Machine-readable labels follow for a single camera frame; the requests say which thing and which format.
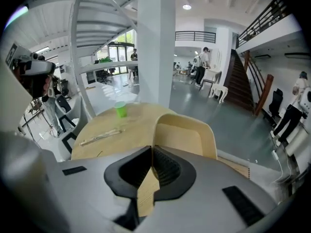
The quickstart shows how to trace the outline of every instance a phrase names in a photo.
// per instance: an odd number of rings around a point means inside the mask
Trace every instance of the black rubber pad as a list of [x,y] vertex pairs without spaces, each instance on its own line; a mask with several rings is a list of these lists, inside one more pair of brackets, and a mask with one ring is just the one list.
[[257,206],[236,186],[224,188],[223,192],[247,226],[251,226],[264,217]]
[[86,168],[84,166],[77,166],[77,167],[73,167],[73,168],[69,168],[69,169],[64,169],[63,173],[65,174],[65,176],[67,176],[67,175],[79,173],[79,172],[82,172],[85,170],[86,170]]

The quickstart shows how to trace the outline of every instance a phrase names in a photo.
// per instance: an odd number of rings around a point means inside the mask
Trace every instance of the plastic cup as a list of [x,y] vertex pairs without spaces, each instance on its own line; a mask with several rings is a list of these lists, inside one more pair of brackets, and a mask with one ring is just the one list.
[[126,103],[124,101],[116,102],[115,109],[117,111],[118,117],[121,118],[127,116]]

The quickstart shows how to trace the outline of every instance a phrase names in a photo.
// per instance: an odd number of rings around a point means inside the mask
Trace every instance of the black railing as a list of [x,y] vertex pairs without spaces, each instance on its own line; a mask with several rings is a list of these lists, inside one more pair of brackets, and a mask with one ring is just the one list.
[[265,10],[239,35],[239,47],[290,14],[282,0],[272,0]]
[[204,32],[204,31],[176,31],[176,41],[205,41],[216,42],[216,33]]

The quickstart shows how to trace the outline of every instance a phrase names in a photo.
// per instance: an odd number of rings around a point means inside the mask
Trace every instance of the person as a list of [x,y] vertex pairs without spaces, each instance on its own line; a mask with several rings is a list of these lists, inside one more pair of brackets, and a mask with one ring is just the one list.
[[199,54],[199,67],[197,68],[196,71],[196,76],[195,76],[195,85],[200,87],[201,85],[201,80],[204,77],[205,69],[210,69],[210,65],[208,63],[208,53],[209,50],[207,47],[203,48],[202,53]]
[[[57,84],[58,84],[58,78],[55,76],[52,76],[52,84],[53,84],[53,90],[54,90],[54,95],[59,95],[61,92],[57,89]],[[48,115],[48,118],[53,125],[53,127],[57,131],[57,137],[63,132],[61,127],[58,125],[57,118],[60,118],[61,116],[64,115],[58,107],[56,106],[56,98],[49,97],[48,95],[45,95],[42,97],[42,105],[44,107],[45,112]],[[71,126],[67,121],[64,121],[64,126],[66,129],[70,129]]]
[[189,62],[188,62],[187,76],[190,76],[191,68],[192,68],[192,64],[191,64],[191,62],[189,61]]
[[301,72],[299,75],[299,79],[297,79],[294,87],[293,87],[293,98],[290,104],[288,105],[285,115],[281,120],[279,126],[275,128],[274,131],[270,131],[272,138],[275,136],[285,127],[285,125],[289,123],[287,129],[284,131],[282,136],[276,140],[276,145],[280,146],[282,142],[286,140],[286,138],[291,134],[291,132],[296,128],[298,125],[301,117],[303,116],[303,109],[300,106],[300,100],[304,90],[309,86],[308,84],[308,77],[306,72]]
[[[137,52],[137,49],[134,49],[133,53],[131,54],[131,60],[132,61],[138,60],[138,55],[136,52]],[[135,79],[136,75],[138,76],[138,66],[134,67],[133,75],[134,75],[134,79]]]

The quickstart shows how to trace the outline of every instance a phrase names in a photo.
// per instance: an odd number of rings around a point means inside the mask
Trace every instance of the wooden table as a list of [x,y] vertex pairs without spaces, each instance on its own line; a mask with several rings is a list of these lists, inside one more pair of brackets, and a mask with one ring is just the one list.
[[[159,116],[174,113],[156,104],[127,104],[127,117],[118,118],[114,108],[93,118],[79,133],[71,154],[72,160],[96,158],[125,152],[152,144],[154,127]],[[112,129],[124,132],[103,138],[81,147],[84,140],[103,134]],[[159,189],[158,180],[149,171],[138,190],[138,213],[148,215],[153,209],[153,193]]]

